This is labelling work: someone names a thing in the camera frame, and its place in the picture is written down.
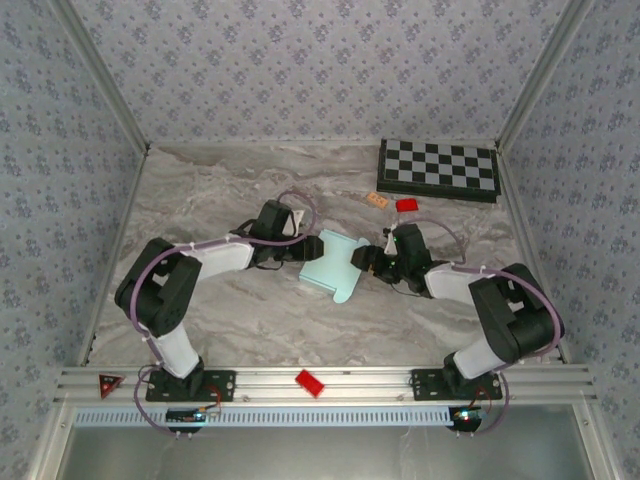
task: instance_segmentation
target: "red cube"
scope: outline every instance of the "red cube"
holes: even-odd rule
[[[324,390],[324,384],[306,370],[302,370],[298,374],[296,382],[315,398],[318,398],[322,390]]]
[[[414,212],[418,210],[418,202],[415,198],[403,198],[396,201],[396,210],[401,212]]]

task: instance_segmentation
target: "light blue plastic piece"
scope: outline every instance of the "light blue plastic piece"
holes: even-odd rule
[[[300,281],[333,293],[333,301],[344,303],[351,297],[360,277],[360,270],[351,265],[353,251],[369,245],[361,238],[353,240],[331,230],[323,230],[319,237],[324,242],[324,255],[307,262],[300,271]]]

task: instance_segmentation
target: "patterned wallpaper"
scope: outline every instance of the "patterned wallpaper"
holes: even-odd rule
[[[596,0],[509,158],[574,361],[640,478],[640,4]]]
[[[73,0],[152,142],[495,138],[566,0]]]
[[[76,361],[137,165],[46,1],[0,5],[0,479]]]

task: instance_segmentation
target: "black mounting bracket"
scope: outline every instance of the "black mounting bracket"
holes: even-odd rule
[[[455,392],[447,382],[442,368],[419,368],[411,370],[409,384],[413,388],[413,399],[417,402],[429,400],[491,400],[502,398],[502,388],[497,375],[486,373],[456,388]]]
[[[217,402],[220,392],[221,402],[232,402],[236,389],[236,372],[233,370],[204,370],[200,387],[190,395],[180,379],[165,370],[153,372],[147,385],[147,402]]]

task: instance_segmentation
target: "checkered board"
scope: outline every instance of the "checkered board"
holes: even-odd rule
[[[377,190],[495,203],[500,195],[496,151],[382,140]]]

